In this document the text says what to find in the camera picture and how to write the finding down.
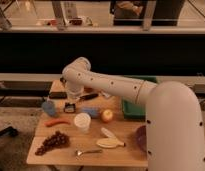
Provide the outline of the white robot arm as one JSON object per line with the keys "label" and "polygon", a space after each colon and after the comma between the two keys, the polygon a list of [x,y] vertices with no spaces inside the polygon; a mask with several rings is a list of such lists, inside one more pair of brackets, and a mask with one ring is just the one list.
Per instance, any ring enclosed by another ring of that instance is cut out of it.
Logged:
{"label": "white robot arm", "polygon": [[79,57],[62,71],[73,85],[84,85],[119,96],[146,112],[148,171],[205,171],[205,135],[201,107],[185,84],[160,84],[94,73]]}

